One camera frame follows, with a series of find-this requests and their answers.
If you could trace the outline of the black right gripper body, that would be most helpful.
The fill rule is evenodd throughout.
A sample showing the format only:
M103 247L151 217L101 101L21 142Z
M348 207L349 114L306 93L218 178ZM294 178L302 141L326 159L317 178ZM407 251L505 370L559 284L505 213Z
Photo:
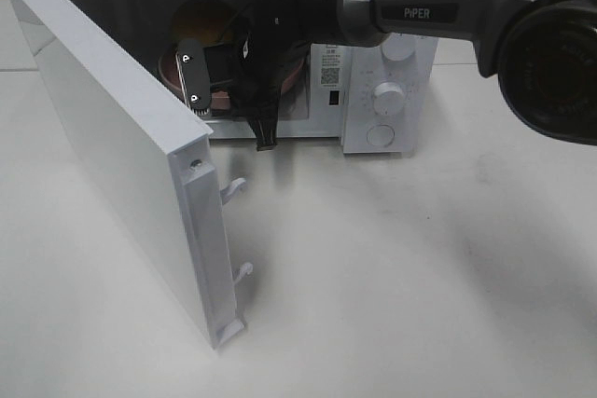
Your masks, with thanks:
M308 37L292 20L236 20L229 42L204 48L212 86L249 123L278 121L283 84L307 53Z

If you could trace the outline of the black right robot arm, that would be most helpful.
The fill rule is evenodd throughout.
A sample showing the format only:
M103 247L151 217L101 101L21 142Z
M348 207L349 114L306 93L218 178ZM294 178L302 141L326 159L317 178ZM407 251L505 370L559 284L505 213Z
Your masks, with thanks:
M515 116L574 144L596 142L596 0L252 0L230 44L204 52L259 149L277 143L288 74L314 44L372 48L391 34L464 40Z

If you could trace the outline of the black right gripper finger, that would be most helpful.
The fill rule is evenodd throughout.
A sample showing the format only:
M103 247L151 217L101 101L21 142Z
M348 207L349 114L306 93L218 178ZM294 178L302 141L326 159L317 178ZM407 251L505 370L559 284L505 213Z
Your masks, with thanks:
M279 100L259 104L249 115L249 126L256 137L257 151L272 150L277 145Z

